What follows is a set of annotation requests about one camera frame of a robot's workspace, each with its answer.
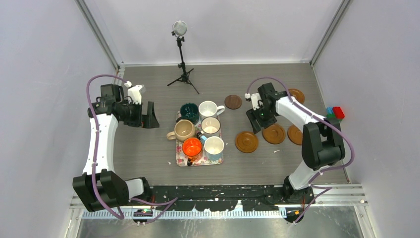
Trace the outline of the white mug blue base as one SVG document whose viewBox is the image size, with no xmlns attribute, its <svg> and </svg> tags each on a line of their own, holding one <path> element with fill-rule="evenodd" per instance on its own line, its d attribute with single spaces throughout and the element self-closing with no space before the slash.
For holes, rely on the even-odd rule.
<svg viewBox="0 0 420 238">
<path fill-rule="evenodd" d="M 213 101 L 201 102 L 198 106 L 200 120 L 204 120 L 209 117 L 218 117 L 225 111 L 225 106 L 218 106 Z"/>
</svg>

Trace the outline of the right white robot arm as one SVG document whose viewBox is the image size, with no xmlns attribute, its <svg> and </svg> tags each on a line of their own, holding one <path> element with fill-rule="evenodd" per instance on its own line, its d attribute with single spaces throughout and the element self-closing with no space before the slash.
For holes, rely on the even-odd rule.
<svg viewBox="0 0 420 238">
<path fill-rule="evenodd" d="M 277 122 L 277 116 L 288 119 L 303 134 L 302 162 L 284 179 L 282 198 L 286 203 L 307 202 L 315 175 L 345 157 L 340 122 L 327 119 L 306 108 L 291 96 L 289 90 L 278 92 L 272 83 L 263 84 L 256 93 L 245 94 L 252 103 L 246 115 L 254 133 Z"/>
</svg>

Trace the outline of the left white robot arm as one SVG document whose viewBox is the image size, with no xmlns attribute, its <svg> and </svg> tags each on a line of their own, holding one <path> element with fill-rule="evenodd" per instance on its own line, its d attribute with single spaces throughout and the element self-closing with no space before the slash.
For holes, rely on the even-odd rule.
<svg viewBox="0 0 420 238">
<path fill-rule="evenodd" d="M 130 198 L 147 205 L 152 198 L 144 177 L 123 180 L 114 169 L 113 149 L 119 122 L 131 127 L 158 128 L 154 103 L 148 102 L 142 114 L 144 85 L 128 87 L 125 98 L 122 86 L 101 86 L 101 95 L 88 108 L 91 124 L 89 153 L 82 175 L 73 178 L 72 186 L 89 212 L 103 210 L 100 199 L 110 208 L 125 206 Z"/>
</svg>

